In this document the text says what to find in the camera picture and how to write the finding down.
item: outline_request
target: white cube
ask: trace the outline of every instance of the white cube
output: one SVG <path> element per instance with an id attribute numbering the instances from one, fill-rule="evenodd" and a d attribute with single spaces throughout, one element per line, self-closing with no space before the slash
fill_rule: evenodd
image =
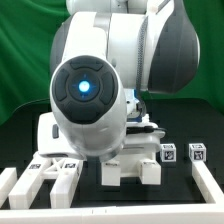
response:
<path id="1" fill-rule="evenodd" d="M 101 163 L 102 185 L 120 186 L 121 167 L 120 162 L 110 160 Z"/>
<path id="2" fill-rule="evenodd" d="M 161 166 L 150 159 L 142 159 L 139 163 L 139 178 L 142 184 L 161 184 Z"/>
<path id="3" fill-rule="evenodd" d="M 162 162 L 176 162 L 177 152 L 173 143 L 161 144 L 160 158 Z"/>
<path id="4" fill-rule="evenodd" d="M 189 157 L 192 161 L 206 161 L 206 147 L 203 143 L 189 144 Z"/>

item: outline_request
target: blue light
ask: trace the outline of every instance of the blue light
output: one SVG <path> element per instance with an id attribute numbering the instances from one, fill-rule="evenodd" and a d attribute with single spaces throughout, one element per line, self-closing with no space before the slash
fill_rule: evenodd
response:
<path id="1" fill-rule="evenodd" d="M 86 93 L 86 92 L 89 91 L 89 89 L 90 89 L 90 84 L 89 84 L 89 82 L 87 82 L 87 81 L 81 81 L 81 82 L 79 83 L 79 90 L 80 90 L 80 92 L 82 92 L 82 93 Z"/>

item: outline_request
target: black table surface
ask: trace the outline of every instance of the black table surface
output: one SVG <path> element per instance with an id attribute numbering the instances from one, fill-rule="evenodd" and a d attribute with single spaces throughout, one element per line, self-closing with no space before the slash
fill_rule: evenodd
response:
<path id="1" fill-rule="evenodd" d="M 150 100 L 150 120 L 166 128 L 161 143 L 174 143 L 176 163 L 162 163 L 161 185 L 142 185 L 139 178 L 122 178 L 120 187 L 101 186 L 101 167 L 96 160 L 84 162 L 71 207 L 128 206 L 205 203 L 192 178 L 189 143 L 204 143 L 206 165 L 224 190 L 224 116 L 201 99 Z M 0 126 L 0 169 L 16 167 L 20 176 L 37 151 L 38 118 L 51 111 L 49 104 L 20 108 Z M 45 180 L 31 209 L 50 207 L 49 192 L 54 184 Z M 8 201 L 2 209 L 9 208 Z"/>

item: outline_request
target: white wooden block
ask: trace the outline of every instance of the white wooden block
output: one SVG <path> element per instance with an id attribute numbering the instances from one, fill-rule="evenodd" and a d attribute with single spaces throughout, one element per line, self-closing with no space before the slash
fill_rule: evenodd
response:
<path id="1" fill-rule="evenodd" d="M 191 161 L 206 161 L 206 147 L 203 143 L 189 144 L 189 157 Z"/>
<path id="2" fill-rule="evenodd" d="M 161 144 L 160 158 L 162 162 L 176 162 L 177 150 L 173 143 Z"/>
<path id="3" fill-rule="evenodd" d="M 155 160 L 141 160 L 139 162 L 139 178 L 142 184 L 161 184 L 161 166 Z"/>
<path id="4" fill-rule="evenodd" d="M 0 175 L 0 208 L 17 181 L 16 168 L 6 168 Z"/>
<path id="5" fill-rule="evenodd" d="M 120 186 L 121 167 L 120 162 L 109 160 L 101 163 L 102 185 Z"/>
<path id="6" fill-rule="evenodd" d="M 192 162 L 192 176 L 207 203 L 224 204 L 224 194 L 203 161 Z"/>
<path id="7" fill-rule="evenodd" d="M 83 162 L 66 159 L 51 190 L 51 208 L 70 208 L 82 171 Z"/>
<path id="8" fill-rule="evenodd" d="M 11 209 L 29 209 L 43 183 L 41 173 L 50 163 L 51 159 L 34 155 L 34 159 L 9 194 Z"/>

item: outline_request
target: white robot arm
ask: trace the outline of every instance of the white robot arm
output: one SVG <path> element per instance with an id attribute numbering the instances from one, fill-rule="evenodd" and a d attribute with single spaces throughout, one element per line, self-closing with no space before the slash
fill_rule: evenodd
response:
<path id="1" fill-rule="evenodd" d="M 74 15 L 54 39 L 50 100 L 74 157 L 102 162 L 124 147 L 124 89 L 177 92 L 196 73 L 199 43 L 182 0 L 138 1 L 138 10 L 134 0 L 89 2 L 67 0 Z M 115 2 L 142 14 L 111 13 L 121 12 Z M 76 13 L 85 9 L 97 12 Z"/>

